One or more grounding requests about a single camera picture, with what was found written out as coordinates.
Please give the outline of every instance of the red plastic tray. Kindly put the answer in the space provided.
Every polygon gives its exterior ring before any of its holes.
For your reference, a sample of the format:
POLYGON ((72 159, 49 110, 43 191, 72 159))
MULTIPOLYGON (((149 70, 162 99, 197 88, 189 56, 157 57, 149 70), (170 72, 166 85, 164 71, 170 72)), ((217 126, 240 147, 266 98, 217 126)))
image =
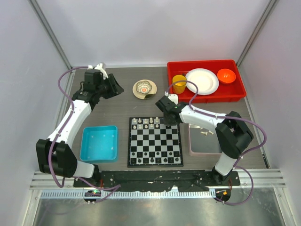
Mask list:
MULTIPOLYGON (((219 83, 218 89, 210 95, 197 95, 193 103, 209 102, 234 102, 246 96, 246 90, 241 80, 240 74, 234 60, 207 60, 207 61, 183 61, 167 63, 168 84, 172 83, 174 76, 178 74, 186 75, 189 71, 196 68, 205 68, 212 71, 215 75, 222 68, 227 68, 236 74, 236 79, 231 84, 219 83)), ((188 88, 181 94, 178 94, 179 101, 189 102, 194 93, 188 88)))

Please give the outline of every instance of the blue plastic bin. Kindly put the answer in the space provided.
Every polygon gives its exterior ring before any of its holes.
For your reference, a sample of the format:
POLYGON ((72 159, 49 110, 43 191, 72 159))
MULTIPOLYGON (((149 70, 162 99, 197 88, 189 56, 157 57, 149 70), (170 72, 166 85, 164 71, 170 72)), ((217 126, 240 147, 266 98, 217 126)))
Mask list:
POLYGON ((118 130, 116 126, 84 128, 80 159, 85 162, 117 161, 118 130))

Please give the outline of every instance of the wire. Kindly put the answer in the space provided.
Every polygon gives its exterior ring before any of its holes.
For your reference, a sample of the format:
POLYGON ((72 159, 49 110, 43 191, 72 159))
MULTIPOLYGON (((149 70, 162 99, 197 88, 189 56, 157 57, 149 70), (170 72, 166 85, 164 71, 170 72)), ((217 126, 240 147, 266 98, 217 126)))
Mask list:
POLYGON ((241 205, 241 204, 246 203, 246 202, 251 198, 251 196, 252 196, 252 194, 253 194, 253 190, 254 190, 254 181, 253 181, 253 178, 252 178, 251 174, 249 173, 249 171, 247 171, 245 168, 243 168, 243 167, 241 167, 241 166, 236 166, 235 168, 242 169, 244 172, 246 172, 246 173, 249 175, 250 180, 251 180, 251 191, 250 191, 250 194, 248 195, 248 197, 247 197, 244 201, 238 202, 238 203, 224 202, 223 200, 221 200, 221 199, 219 199, 219 198, 217 198, 217 197, 215 198, 215 200, 217 200, 217 201, 219 201, 219 202, 222 202, 222 203, 224 203, 224 204, 226 204, 226 205, 229 205, 229 206, 238 206, 238 205, 241 205))
POLYGON ((198 95, 198 87, 197 87, 197 85, 196 85, 195 83, 193 83, 193 82, 191 82, 191 81, 180 80, 180 81, 173 82, 173 83, 168 87, 168 89, 166 90, 166 93, 168 94, 170 88, 171 88, 174 84, 176 84, 176 83, 178 83, 178 82, 188 82, 188 83, 191 83, 192 85, 195 86, 195 88, 196 88, 197 91, 196 91, 196 93, 194 94, 194 96, 193 96, 193 97, 190 99, 190 101, 189 101, 189 107, 190 107, 190 109, 193 110, 194 112, 197 112, 197 113, 200 113, 200 114, 209 116, 209 117, 213 117, 213 118, 218 118, 218 119, 230 119, 230 120, 239 120, 239 121, 248 122, 248 123, 252 124, 253 126, 257 127, 257 128, 262 132, 262 134, 263 134, 263 142, 262 142, 261 144, 255 146, 255 147, 252 147, 252 148, 246 150, 245 152, 241 153, 241 155, 239 156, 239 158, 236 160, 236 162, 235 162, 234 165, 233 165, 234 168, 240 168, 240 169, 242 169, 243 171, 245 171, 245 172, 249 175, 250 180, 251 180, 251 191, 250 191, 249 196, 248 196, 244 201, 238 202, 238 203, 224 202, 224 201, 222 201, 221 199, 216 198, 216 200, 218 200, 218 201, 220 201, 220 202, 222 202, 222 203, 224 203, 224 204, 230 205, 230 206, 236 206, 236 205, 244 204, 244 203, 247 202, 247 201, 251 198, 251 196, 252 196, 252 193, 253 193, 253 190, 254 190, 254 182, 253 182, 253 178, 252 178, 251 174, 250 174, 245 168, 243 168, 243 167, 241 167, 241 166, 237 166, 237 164, 238 164, 239 160, 242 158, 243 155, 245 155, 245 154, 249 153, 250 151, 253 151, 253 150, 257 149, 257 148, 262 147, 262 146, 267 142, 267 134, 266 134, 266 132, 264 131, 264 129, 263 129, 260 125, 258 125, 257 123, 255 123, 255 122, 253 122, 253 121, 251 121, 251 120, 248 120, 248 119, 242 119, 242 118, 239 118, 239 117, 231 117, 231 116, 216 116, 216 115, 214 115, 214 114, 206 113, 206 112, 203 112, 203 111, 200 111, 200 110, 196 109, 191 103, 192 103, 193 99, 198 95))
MULTIPOLYGON (((53 166, 52 166, 52 151, 53 151, 54 145, 55 145, 55 143, 56 143, 58 137, 60 136, 61 132, 63 131, 63 129, 65 128, 65 126, 66 126, 67 123, 69 122, 69 120, 70 120, 70 118, 72 117, 73 112, 74 112, 74 103, 73 103, 71 97, 70 97, 70 96, 63 90, 63 88, 61 87, 61 80, 62 80, 62 78, 63 78, 66 74, 72 72, 73 70, 77 70, 77 69, 80 69, 80 68, 88 68, 88 67, 87 67, 87 66, 79 66, 79 67, 74 67, 74 68, 72 68, 72 69, 69 69, 69 70, 65 71, 65 72, 60 76, 60 78, 59 78, 58 81, 57 81, 58 88, 59 88, 60 91, 63 93, 63 95, 64 95, 65 97, 67 97, 68 101, 70 102, 71 109, 72 109, 72 111, 70 111, 70 114, 69 114, 67 120, 64 122, 64 124, 62 125, 62 127, 61 127, 61 128, 59 129, 59 131, 57 132, 57 135, 55 136, 54 140, 52 141, 52 143, 51 143, 51 145, 50 145, 50 149, 49 149, 49 154, 48 154, 48 164, 49 164, 50 173, 51 173, 52 178, 53 178, 53 180, 55 181, 56 185, 57 185, 58 187, 60 187, 60 188, 64 187, 64 184, 65 184, 65 177, 63 177, 62 184, 60 184, 60 183, 58 182, 57 178, 56 178, 56 175, 55 175, 55 172, 54 172, 53 166)), ((87 185, 89 185, 89 186, 91 186, 91 187, 93 187, 93 188, 95 188, 95 189, 97 189, 97 190, 110 191, 110 190, 114 189, 114 191, 112 191, 112 193, 115 192, 115 191, 120 187, 120 185, 117 185, 117 186, 114 186, 114 187, 111 187, 111 188, 100 188, 100 187, 93 186, 91 183, 87 182, 87 181, 86 181, 85 179, 83 179, 83 178, 78 178, 78 179, 82 180, 82 181, 85 182, 87 185)))

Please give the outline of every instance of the white wall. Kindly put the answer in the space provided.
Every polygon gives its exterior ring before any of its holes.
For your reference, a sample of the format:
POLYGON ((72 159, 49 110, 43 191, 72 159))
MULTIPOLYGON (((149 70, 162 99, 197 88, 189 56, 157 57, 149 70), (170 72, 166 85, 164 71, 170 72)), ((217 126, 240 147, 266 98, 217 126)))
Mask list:
POLYGON ((32 176, 35 144, 55 126, 56 81, 66 70, 28 1, 0 7, 0 219, 19 225, 32 176))
POLYGON ((268 0, 39 0, 72 65, 238 60, 268 0))
POLYGON ((301 215, 301 1, 279 1, 240 68, 266 152, 301 215))

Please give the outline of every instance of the white plate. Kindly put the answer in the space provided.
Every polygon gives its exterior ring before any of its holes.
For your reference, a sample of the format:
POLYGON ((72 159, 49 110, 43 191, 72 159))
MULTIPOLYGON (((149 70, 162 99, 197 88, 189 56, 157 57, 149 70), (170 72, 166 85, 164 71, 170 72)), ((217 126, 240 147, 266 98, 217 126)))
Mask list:
MULTIPOLYGON (((193 69, 186 74, 186 79, 196 84, 199 95, 209 95, 214 93, 219 85, 217 76, 210 70, 204 68, 193 69)), ((196 93, 197 89, 191 83, 186 84, 187 88, 196 93)))

